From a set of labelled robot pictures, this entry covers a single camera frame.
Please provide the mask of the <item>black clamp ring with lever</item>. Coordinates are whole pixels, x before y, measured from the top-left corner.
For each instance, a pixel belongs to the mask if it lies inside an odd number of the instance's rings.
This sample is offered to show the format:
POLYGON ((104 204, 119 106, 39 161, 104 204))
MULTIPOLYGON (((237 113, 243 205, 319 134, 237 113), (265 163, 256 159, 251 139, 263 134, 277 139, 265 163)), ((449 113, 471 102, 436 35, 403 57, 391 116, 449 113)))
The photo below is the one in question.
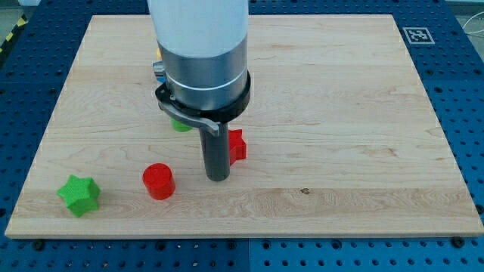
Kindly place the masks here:
POLYGON ((241 95, 225 107, 215 110, 190 108, 176 101, 166 83, 155 90, 159 108, 172 119, 194 128, 201 128, 213 137, 219 137, 220 125, 237 118, 250 101, 251 77, 246 72, 247 80, 241 95))

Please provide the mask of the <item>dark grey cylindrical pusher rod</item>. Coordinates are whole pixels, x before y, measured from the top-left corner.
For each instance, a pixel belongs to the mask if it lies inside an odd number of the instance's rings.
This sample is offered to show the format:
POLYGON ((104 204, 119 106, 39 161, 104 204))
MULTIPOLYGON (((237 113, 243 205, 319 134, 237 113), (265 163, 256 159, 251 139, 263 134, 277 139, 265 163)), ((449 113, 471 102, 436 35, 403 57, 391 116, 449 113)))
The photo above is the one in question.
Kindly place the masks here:
POLYGON ((200 142, 206 175, 211 181, 223 181, 230 175, 228 124, 219 125, 219 136, 200 130, 200 142))

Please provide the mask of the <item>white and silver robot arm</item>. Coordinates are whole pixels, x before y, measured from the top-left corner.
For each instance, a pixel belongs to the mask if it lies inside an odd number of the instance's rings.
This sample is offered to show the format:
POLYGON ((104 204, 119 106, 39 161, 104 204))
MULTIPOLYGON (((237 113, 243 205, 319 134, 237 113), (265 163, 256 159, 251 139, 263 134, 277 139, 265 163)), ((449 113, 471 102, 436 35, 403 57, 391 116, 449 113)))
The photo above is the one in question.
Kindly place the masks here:
POLYGON ((247 0, 149 0, 162 62, 159 107, 198 128, 206 176, 230 175, 228 124, 250 101, 247 0))

